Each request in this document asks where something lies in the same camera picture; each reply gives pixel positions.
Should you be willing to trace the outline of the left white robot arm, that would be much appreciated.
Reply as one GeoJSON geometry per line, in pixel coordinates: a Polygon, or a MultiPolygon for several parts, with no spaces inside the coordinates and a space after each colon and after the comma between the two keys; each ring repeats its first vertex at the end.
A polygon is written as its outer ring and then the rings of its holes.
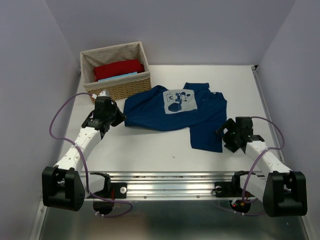
{"type": "Polygon", "coordinates": [[[82,123],[77,138],[62,137],[71,144],[70,148],[54,166],[47,166],[42,172],[42,201],[46,207],[77,212],[88,197],[111,205],[117,203],[109,174],[89,172],[87,158],[110,128],[126,117],[106,90],[91,97],[94,109],[82,123]]]}

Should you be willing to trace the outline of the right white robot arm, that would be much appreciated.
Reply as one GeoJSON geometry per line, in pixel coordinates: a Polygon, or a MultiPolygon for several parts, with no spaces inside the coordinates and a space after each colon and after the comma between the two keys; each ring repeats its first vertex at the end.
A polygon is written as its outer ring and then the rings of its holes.
{"type": "Polygon", "coordinates": [[[308,211],[306,177],[293,171],[274,154],[279,147],[267,146],[265,140],[254,134],[253,118],[229,118],[215,132],[222,137],[232,153],[242,150],[253,160],[248,171],[237,171],[230,181],[215,182],[212,193],[229,200],[236,214],[249,215],[251,204],[260,201],[269,217],[305,216],[308,211]]]}

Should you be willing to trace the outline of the dark blue t shirt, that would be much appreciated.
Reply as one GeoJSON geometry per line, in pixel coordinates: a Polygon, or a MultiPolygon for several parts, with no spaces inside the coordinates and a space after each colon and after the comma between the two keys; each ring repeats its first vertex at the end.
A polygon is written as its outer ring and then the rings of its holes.
{"type": "Polygon", "coordinates": [[[123,111],[127,127],[160,132],[189,128],[193,149],[223,151],[216,131],[227,120],[227,100],[221,92],[210,91],[208,83],[186,83],[182,89],[157,85],[127,98],[123,111]]]}

